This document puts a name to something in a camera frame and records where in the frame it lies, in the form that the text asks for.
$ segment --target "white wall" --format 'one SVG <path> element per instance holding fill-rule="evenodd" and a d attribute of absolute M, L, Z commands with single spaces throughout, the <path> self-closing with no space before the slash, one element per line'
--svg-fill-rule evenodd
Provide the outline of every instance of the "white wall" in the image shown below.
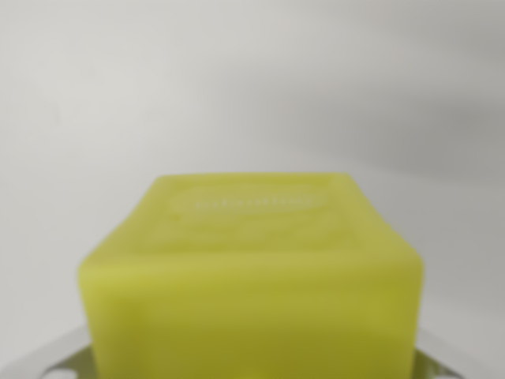
<path fill-rule="evenodd" d="M 0 3 L 0 365 L 84 322 L 76 267 L 154 177 L 318 170 L 425 257 L 421 323 L 505 373 L 503 9 L 328 4 Z"/>

